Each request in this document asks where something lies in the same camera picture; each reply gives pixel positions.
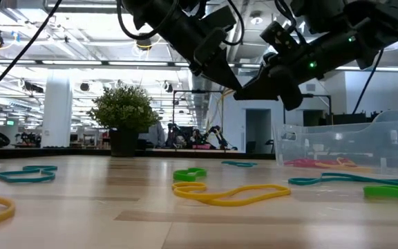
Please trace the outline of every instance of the desk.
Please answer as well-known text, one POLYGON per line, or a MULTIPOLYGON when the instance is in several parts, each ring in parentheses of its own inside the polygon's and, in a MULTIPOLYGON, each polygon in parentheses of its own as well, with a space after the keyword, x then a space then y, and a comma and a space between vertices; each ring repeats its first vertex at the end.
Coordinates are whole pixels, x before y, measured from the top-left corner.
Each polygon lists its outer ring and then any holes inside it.
POLYGON ((52 183, 0 182, 0 196, 17 205, 15 217, 0 223, 0 248, 398 248, 398 200, 366 200, 361 183, 291 186, 291 196, 244 207, 211 207, 172 194, 172 172, 188 167, 208 170, 204 182, 210 191, 255 183, 286 186, 290 177, 321 173, 279 168, 270 160, 255 160, 253 168, 220 162, 109 156, 0 160, 0 171, 59 166, 52 183))

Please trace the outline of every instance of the plant pot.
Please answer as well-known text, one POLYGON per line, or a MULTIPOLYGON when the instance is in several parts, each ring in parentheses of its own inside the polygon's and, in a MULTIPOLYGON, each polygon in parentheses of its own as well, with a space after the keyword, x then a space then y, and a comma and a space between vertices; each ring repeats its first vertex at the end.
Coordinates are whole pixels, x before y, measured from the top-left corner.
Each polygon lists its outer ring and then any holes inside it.
POLYGON ((121 129, 110 130, 111 156, 133 157, 138 144, 139 133, 136 131, 121 129))

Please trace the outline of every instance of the doorway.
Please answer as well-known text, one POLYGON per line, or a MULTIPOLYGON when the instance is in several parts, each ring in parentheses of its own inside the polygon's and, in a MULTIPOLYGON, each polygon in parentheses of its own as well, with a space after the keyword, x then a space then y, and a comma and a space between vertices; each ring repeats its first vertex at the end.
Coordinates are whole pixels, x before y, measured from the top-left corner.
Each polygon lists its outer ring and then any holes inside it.
POLYGON ((246 109, 246 152, 248 154, 269 154, 272 139, 271 109, 246 109))

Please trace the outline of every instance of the person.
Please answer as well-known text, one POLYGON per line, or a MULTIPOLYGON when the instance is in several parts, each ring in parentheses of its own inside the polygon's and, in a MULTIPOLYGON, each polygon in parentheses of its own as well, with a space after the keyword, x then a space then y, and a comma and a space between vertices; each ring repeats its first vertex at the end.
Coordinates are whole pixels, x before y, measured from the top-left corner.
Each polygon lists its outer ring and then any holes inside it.
POLYGON ((160 121, 149 127, 148 133, 139 134, 139 139, 147 140, 156 147, 163 147, 165 143, 164 129, 160 121))

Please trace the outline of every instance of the ceiling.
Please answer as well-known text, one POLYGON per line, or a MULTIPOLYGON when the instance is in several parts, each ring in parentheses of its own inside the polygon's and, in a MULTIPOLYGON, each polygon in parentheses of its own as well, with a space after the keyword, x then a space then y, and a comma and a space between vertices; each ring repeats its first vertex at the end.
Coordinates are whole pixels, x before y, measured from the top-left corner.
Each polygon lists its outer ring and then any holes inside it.
MULTIPOLYGON (((274 7, 273 1, 240 0, 235 1, 245 23, 243 45, 229 47, 229 62, 259 63, 262 55, 271 50, 260 37, 272 20, 286 24, 274 7), (253 24, 250 14, 260 11, 262 22, 253 24)), ((4 45, 0 48, 0 74, 5 69, 5 59, 13 59, 37 32, 38 27, 55 4, 55 0, 5 0, 0 7, 0 31, 4 45)), ((207 12, 212 12, 227 1, 210 1, 207 12)), ((123 14, 125 26, 138 33, 129 14, 123 14)), ((298 27, 308 41, 316 38, 307 30, 305 23, 298 20, 298 27)), ((149 32, 145 25, 140 33, 149 32)), ((240 24, 229 32, 228 39, 238 40, 240 24)), ((115 2, 111 0, 63 0, 61 7, 50 20, 46 29, 22 57, 24 60, 47 62, 36 65, 18 64, 4 81, 0 83, 0 119, 21 118, 23 125, 33 127, 41 125, 44 108, 44 94, 31 93, 23 89, 24 82, 33 83, 46 91, 46 80, 50 69, 59 68, 53 61, 80 61, 78 65, 66 65, 74 82, 73 126, 95 125, 85 114, 93 107, 92 99, 102 94, 103 87, 115 87, 118 80, 126 84, 140 85, 153 98, 152 106, 160 112, 166 125, 172 121, 172 93, 164 90, 164 84, 171 84, 175 90, 222 90, 219 86, 196 78, 185 66, 142 67, 142 66, 91 66, 83 61, 132 61, 132 62, 177 62, 185 61, 168 43, 158 35, 152 38, 153 46, 149 50, 140 50, 134 40, 129 39, 120 29, 115 14, 115 2), (80 89, 81 83, 90 85, 89 91, 80 89)), ((383 58, 385 66, 398 66, 398 43, 388 50, 391 55, 383 58)), ((208 112, 208 94, 190 93, 180 97, 176 107, 175 121, 179 125, 195 125, 200 129, 206 126, 208 112)))

